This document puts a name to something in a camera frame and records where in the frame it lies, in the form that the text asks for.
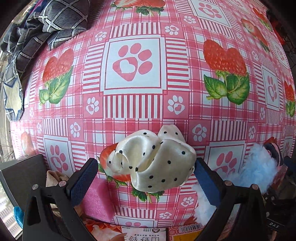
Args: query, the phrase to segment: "gray patterned fabric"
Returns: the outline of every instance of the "gray patterned fabric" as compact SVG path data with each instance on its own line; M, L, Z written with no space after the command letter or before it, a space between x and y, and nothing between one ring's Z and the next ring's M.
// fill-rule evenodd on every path
M86 30L90 0L38 0L20 25L13 24L1 49L11 54L3 87L5 111L10 121L23 114L20 78L31 59L47 40L50 50Z

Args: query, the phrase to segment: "blue gripper pad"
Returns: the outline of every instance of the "blue gripper pad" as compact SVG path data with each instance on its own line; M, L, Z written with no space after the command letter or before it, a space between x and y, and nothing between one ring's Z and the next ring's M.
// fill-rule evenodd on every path
M98 168L98 161L94 158L89 158L83 167L79 171L74 172L69 178L66 193L68 198L70 198L72 207L80 204L98 173Z
M196 159L194 175L209 200L209 203L218 207L221 202L223 180L216 172L208 167L202 158Z

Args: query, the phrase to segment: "beige cloth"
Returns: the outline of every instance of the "beige cloth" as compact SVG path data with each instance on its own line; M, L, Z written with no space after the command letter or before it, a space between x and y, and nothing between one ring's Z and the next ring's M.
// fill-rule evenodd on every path
M175 125L163 125L158 135L140 130L118 143L107 159L118 174L130 174L133 186L156 193L184 184L193 172L196 152Z
M68 181L69 177L61 172L58 171L47 171L46 173L46 186L52 187L56 186L60 181ZM50 204L52 208L52 212L54 215L61 217L59 210L55 204ZM75 211L79 216L83 214L83 210L80 205L74 207Z

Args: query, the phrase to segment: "table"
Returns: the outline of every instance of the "table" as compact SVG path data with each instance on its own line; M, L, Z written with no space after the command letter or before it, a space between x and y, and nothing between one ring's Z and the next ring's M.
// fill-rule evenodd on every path
M25 79L25 110L11 123L16 157L41 153L71 175L141 129L175 124L222 178L254 143L291 155L295 88L284 51L255 0L93 1L90 28L44 48ZM98 174L106 178L103 172ZM198 205L191 176L157 195L111 180L114 223L183 224Z

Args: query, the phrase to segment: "pink sponge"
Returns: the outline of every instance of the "pink sponge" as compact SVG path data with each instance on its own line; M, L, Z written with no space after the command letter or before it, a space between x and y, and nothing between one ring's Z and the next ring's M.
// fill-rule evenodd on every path
M85 214L92 218L104 222L110 222L114 218L115 210L105 179L95 177L81 202L81 206Z

